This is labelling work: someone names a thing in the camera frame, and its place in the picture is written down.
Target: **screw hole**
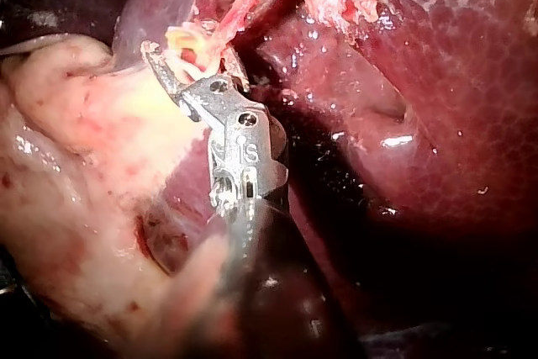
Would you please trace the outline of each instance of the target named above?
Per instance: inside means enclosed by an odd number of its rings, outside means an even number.
[[[239,118],[238,122],[243,126],[254,126],[256,125],[256,122],[258,122],[258,118],[251,113],[242,113]]]
[[[222,93],[228,90],[228,83],[224,80],[217,80],[216,82],[211,83],[209,86],[211,92]]]

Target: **wet tissue surface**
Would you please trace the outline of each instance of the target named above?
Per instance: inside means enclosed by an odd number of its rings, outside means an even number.
[[[222,250],[207,130],[138,49],[221,21],[208,42],[285,127],[293,217],[366,356],[534,357],[537,2],[0,0],[0,241],[113,350],[180,341]]]

